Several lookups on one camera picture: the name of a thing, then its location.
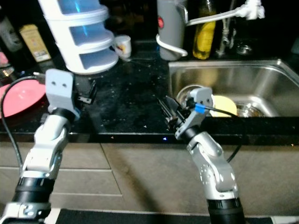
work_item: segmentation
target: yellow bottle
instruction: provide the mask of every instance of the yellow bottle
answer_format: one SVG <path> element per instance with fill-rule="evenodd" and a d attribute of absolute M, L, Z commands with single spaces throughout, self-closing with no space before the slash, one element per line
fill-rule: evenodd
<path fill-rule="evenodd" d="M 199 9 L 199 16 L 205 17 L 216 14 L 216 10 L 211 0 L 203 0 L 203 4 Z M 214 37 L 216 22 L 207 22 L 198 24 L 196 27 L 193 56 L 199 59 L 207 59 L 211 53 L 211 47 Z"/>

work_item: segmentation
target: kitchen countertop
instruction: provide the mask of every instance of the kitchen countertop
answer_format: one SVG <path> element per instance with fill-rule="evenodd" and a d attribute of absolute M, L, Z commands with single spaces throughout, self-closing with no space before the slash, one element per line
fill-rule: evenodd
<path fill-rule="evenodd" d="M 96 80 L 97 95 L 92 105 L 86 105 L 79 121 L 72 125 L 70 142 L 139 142 L 176 143 L 174 134 L 164 122 L 157 97 L 168 93 L 168 62 L 160 59 L 157 46 L 140 42 L 132 55 L 133 61 L 119 62 L 110 70 L 93 76 L 76 75 L 76 87 L 86 92 Z M 299 71 L 298 56 L 285 61 Z M 45 68 L 67 70 L 61 56 L 40 64 L 35 71 Z M 7 119 L 17 141 L 33 141 L 41 118 L 47 113 L 44 97 L 33 107 Z M 202 128 L 220 144 L 236 145 L 241 141 L 250 145 L 299 144 L 299 117 L 289 118 L 211 118 L 204 120 Z M 1 140 L 9 140 L 2 124 Z"/>

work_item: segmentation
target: glass bottle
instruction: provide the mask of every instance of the glass bottle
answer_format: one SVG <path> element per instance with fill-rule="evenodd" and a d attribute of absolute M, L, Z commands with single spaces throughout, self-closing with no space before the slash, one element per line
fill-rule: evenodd
<path fill-rule="evenodd" d="M 199 17 L 215 15 L 216 9 L 212 0 L 202 0 L 199 7 Z M 196 27 L 193 56 L 198 59 L 207 59 L 211 53 L 216 22 L 198 24 Z"/>
<path fill-rule="evenodd" d="M 8 62 L 12 64 L 18 72 L 27 70 L 36 64 L 22 37 L 15 30 L 1 6 L 0 48 L 7 57 Z"/>

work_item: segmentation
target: kitchen sink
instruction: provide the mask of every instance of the kitchen sink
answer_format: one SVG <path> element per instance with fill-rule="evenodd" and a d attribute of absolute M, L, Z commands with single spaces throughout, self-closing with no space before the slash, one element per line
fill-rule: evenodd
<path fill-rule="evenodd" d="M 299 76 L 282 60 L 169 63 L 169 95 L 197 86 L 232 99 L 242 117 L 299 116 Z"/>

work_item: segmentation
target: small white cup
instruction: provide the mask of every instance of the small white cup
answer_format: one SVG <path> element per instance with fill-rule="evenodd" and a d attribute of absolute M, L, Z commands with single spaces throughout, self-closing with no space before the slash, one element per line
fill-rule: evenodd
<path fill-rule="evenodd" d="M 131 37 L 128 35 L 119 35 L 114 39 L 114 50 L 119 57 L 128 58 L 131 56 Z"/>

